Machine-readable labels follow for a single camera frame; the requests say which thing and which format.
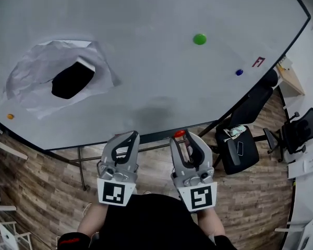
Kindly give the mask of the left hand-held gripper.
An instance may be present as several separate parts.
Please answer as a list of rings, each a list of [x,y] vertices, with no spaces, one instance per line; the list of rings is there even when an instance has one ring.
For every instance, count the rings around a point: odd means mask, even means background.
[[[127,205],[138,179],[135,172],[128,170],[136,170],[139,144],[139,133],[130,131],[114,136],[104,147],[101,161],[97,164],[100,203],[114,206]],[[127,147],[125,156],[117,157],[117,150],[123,147]]]

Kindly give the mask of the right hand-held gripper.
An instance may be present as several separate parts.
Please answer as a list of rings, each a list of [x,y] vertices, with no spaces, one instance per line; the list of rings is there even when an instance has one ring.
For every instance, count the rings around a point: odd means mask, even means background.
[[[182,202],[189,212],[194,213],[216,205],[217,182],[213,180],[212,150],[205,141],[185,130],[185,146],[188,161],[185,161],[179,143],[173,137],[170,138],[175,169],[171,178]]]

